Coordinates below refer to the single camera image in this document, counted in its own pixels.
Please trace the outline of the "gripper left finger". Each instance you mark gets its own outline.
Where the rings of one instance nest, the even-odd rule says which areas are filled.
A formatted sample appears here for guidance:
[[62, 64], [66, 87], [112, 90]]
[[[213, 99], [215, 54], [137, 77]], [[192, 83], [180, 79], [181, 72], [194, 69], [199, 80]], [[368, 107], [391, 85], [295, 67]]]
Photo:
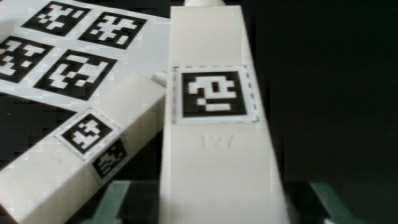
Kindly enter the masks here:
[[94, 216], [87, 221], [87, 224], [123, 224], [123, 220], [117, 215], [123, 206], [124, 196], [128, 193], [128, 188], [128, 181], [114, 181], [108, 185]]

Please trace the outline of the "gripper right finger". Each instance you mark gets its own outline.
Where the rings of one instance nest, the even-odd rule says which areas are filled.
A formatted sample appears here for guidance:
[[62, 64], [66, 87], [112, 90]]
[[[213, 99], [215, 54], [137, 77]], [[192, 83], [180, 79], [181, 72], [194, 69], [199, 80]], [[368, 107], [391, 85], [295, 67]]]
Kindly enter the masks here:
[[355, 218], [332, 186], [327, 183], [313, 182], [311, 188], [327, 211], [323, 224], [355, 224]]

